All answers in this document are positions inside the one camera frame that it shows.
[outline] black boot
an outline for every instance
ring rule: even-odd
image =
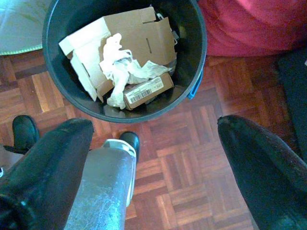
[[[140,154],[140,139],[138,135],[134,132],[127,131],[120,135],[119,139],[124,140],[134,148],[136,152],[136,162],[138,163]]]
[[[34,120],[26,115],[20,115],[13,120],[14,147],[4,146],[7,151],[26,154],[38,141],[39,131]]]

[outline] trash can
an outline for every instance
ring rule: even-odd
[[[59,42],[102,16],[146,8],[150,4],[169,17],[172,29],[180,36],[176,45],[177,66],[172,76],[174,88],[132,111],[120,110],[99,100],[94,102],[80,84]],[[133,123],[160,116],[197,89],[205,62],[207,35],[196,0],[53,0],[45,19],[43,50],[55,85],[74,106],[105,121]]]

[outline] cardboard box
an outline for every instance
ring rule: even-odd
[[[113,88],[99,66],[108,37],[120,33],[122,49],[131,50],[141,66],[148,60],[167,65],[176,59],[168,18],[155,20],[153,7],[113,14],[97,19],[59,43],[63,53],[72,57],[71,64],[94,101]]]
[[[132,110],[174,86],[168,73],[124,91],[126,109]]]

